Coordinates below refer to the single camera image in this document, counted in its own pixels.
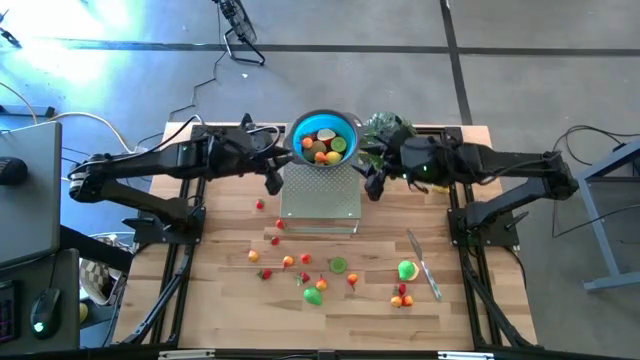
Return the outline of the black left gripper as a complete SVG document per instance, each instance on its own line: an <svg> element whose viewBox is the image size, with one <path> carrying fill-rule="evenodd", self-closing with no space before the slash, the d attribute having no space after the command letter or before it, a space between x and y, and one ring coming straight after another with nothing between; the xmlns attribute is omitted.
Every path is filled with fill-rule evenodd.
<svg viewBox="0 0 640 360"><path fill-rule="evenodd" d="M269 130L246 131L241 128L218 129L214 132L214 177L223 178L255 173L265 176L269 195L277 195L284 185L277 167L295 159L280 155L277 141Z"/></svg>

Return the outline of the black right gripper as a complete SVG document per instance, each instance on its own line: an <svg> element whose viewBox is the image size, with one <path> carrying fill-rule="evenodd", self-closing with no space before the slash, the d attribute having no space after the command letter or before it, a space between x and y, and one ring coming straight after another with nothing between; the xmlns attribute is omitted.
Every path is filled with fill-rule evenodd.
<svg viewBox="0 0 640 360"><path fill-rule="evenodd" d="M376 137L372 154L359 151L351 165L365 173L364 189L371 201L379 201L387 179L404 180L408 185L443 183L443 149L432 136L394 134Z"/></svg>

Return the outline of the blue collapsible colander bowl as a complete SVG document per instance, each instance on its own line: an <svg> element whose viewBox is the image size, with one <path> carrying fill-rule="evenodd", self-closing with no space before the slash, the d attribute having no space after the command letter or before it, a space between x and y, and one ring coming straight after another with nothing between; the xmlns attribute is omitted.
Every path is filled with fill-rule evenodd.
<svg viewBox="0 0 640 360"><path fill-rule="evenodd" d="M322 129L331 129L346 140L346 153L335 167L348 163L358 152L359 143L364 129L360 119L348 112L329 109L319 109L307 112L290 124L283 146L291 151L292 162L297 165L317 167L303 155L301 141L305 135L310 135Z"/></svg>

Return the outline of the potted green plant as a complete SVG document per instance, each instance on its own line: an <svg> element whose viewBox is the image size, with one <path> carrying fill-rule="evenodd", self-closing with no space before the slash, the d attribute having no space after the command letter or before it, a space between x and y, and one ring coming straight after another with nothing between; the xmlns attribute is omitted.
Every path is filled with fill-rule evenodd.
<svg viewBox="0 0 640 360"><path fill-rule="evenodd" d="M407 138L416 135L417 130L409 120L393 112L374 113L364 123L358 154L360 162L381 170L384 151L379 150L379 147L391 146L392 152L397 152Z"/></svg>

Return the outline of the silver table knife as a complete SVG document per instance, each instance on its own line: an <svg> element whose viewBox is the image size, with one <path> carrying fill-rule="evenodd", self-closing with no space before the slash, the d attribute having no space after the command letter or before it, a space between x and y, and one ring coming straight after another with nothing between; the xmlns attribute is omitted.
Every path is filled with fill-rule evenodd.
<svg viewBox="0 0 640 360"><path fill-rule="evenodd" d="M415 237L415 235L412 233L412 231L410 229L406 230L408 239L411 243L411 246L416 254L416 257L422 267L422 270L426 276L427 281L429 282L429 285L431 286L431 289L434 293L434 297L437 301L441 301L442 300L442 293L439 289L439 286L437 285L431 271L429 270L429 268L427 267L426 261L424 260L423 257L423 251L421 248L421 245L419 244L417 238Z"/></svg>

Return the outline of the black floor fan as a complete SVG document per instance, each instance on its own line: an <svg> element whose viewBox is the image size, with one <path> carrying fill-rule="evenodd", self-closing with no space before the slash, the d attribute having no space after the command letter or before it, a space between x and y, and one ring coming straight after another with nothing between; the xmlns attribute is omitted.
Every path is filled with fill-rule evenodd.
<svg viewBox="0 0 640 360"><path fill-rule="evenodd" d="M216 4L221 15L227 20L230 25L230 29L227 30L223 36L224 45L229 57L236 62L263 66L266 59L263 54L255 47L255 43L257 42L257 35L242 1L212 1ZM258 60L237 57L230 45L229 37L231 34L233 34L241 44L247 46L253 53L255 53L258 56Z"/></svg>

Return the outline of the beige checkered cushion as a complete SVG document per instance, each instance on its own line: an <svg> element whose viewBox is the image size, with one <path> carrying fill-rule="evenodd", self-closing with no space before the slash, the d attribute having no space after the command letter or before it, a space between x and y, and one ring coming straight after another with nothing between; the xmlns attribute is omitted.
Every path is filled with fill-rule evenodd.
<svg viewBox="0 0 640 360"><path fill-rule="evenodd" d="M104 232L91 238L132 254L130 245L124 242L132 232ZM90 299L97 306L113 305L127 281L127 275L100 262L81 258L79 261L79 283L81 298Z"/></svg>

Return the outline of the black desk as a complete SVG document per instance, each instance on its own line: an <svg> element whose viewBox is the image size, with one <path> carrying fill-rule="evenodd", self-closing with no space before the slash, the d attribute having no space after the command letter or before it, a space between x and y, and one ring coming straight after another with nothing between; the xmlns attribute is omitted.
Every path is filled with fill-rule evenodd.
<svg viewBox="0 0 640 360"><path fill-rule="evenodd" d="M75 250L61 250L26 265L0 271L0 282L19 282L20 336L0 345L0 358L57 351L79 347L79 256ZM60 296L60 328L51 338L39 340L30 329L32 303L46 288L58 288Z"/></svg>

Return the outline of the grey desk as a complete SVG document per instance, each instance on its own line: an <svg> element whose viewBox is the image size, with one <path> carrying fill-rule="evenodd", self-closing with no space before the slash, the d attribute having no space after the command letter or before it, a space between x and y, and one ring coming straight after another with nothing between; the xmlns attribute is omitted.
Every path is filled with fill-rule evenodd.
<svg viewBox="0 0 640 360"><path fill-rule="evenodd" d="M0 186L0 268L58 248L62 127L56 122L0 133L0 157L28 167L18 186Z"/></svg>

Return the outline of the grey floor bar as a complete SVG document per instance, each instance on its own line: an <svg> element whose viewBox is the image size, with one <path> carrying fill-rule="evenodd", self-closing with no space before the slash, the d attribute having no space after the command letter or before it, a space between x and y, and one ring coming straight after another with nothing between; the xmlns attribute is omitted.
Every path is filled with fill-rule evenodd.
<svg viewBox="0 0 640 360"><path fill-rule="evenodd" d="M0 105L0 114L10 116L27 116L52 118L56 109L50 106L34 106L29 109L26 105Z"/></svg>

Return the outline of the black round device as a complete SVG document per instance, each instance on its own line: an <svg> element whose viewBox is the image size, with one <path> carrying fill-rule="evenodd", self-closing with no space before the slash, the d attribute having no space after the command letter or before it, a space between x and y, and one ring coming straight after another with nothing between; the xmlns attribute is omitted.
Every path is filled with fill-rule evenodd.
<svg viewBox="0 0 640 360"><path fill-rule="evenodd" d="M15 157L0 157L0 186L18 186L28 177L26 163Z"/></svg>

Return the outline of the black computer mouse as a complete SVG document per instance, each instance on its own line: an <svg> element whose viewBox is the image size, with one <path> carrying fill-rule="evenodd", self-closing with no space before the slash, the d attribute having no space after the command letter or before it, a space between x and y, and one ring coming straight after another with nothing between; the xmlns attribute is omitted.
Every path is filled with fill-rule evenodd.
<svg viewBox="0 0 640 360"><path fill-rule="evenodd" d="M42 290L32 303L30 329L36 339L45 340L56 334L60 328L60 296L58 288Z"/></svg>

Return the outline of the black tripod leg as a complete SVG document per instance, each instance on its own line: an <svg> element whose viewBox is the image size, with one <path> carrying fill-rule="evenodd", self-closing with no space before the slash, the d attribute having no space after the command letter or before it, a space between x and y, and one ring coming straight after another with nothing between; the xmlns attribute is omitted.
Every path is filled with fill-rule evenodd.
<svg viewBox="0 0 640 360"><path fill-rule="evenodd" d="M8 30L2 27L2 22L4 21L4 18L7 13L8 11L0 12L0 36L4 38L13 47L20 49L22 45L19 42L19 40L11 32L9 32Z"/></svg>

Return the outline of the black keyboard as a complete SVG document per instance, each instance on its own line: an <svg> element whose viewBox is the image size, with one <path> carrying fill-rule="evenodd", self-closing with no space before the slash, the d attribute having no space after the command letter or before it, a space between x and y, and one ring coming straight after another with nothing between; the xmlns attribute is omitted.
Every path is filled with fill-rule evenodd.
<svg viewBox="0 0 640 360"><path fill-rule="evenodd" d="M0 345L20 336L19 295L18 281L0 282Z"/></svg>

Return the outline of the silver metal bracket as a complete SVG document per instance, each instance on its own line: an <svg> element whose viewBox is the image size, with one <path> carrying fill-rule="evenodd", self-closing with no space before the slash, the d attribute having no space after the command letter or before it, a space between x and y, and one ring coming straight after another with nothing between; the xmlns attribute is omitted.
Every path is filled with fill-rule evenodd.
<svg viewBox="0 0 640 360"><path fill-rule="evenodd" d="M495 360L493 353L467 351L439 351L438 360Z"/></svg>
<svg viewBox="0 0 640 360"><path fill-rule="evenodd" d="M179 349L161 351L157 360L213 360L215 351L211 349Z"/></svg>

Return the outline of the blue grey table frame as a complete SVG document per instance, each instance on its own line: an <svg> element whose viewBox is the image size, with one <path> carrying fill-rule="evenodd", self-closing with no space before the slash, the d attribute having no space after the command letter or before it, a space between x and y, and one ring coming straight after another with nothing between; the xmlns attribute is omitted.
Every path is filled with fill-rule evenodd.
<svg viewBox="0 0 640 360"><path fill-rule="evenodd" d="M587 222L594 231L597 243L604 259L608 275L593 280L583 282L583 287L587 292L612 289L629 285L640 285L640 271L622 272L617 264L614 253L609 245L603 221L606 217L622 213L623 210L612 211L600 214L591 193L591 184L596 182L606 182L606 176L619 169L623 165L631 163L640 157L640 140L634 140L626 145L621 145L617 150L607 155L602 160L588 166L584 171L576 176L583 202L589 216Z"/></svg>

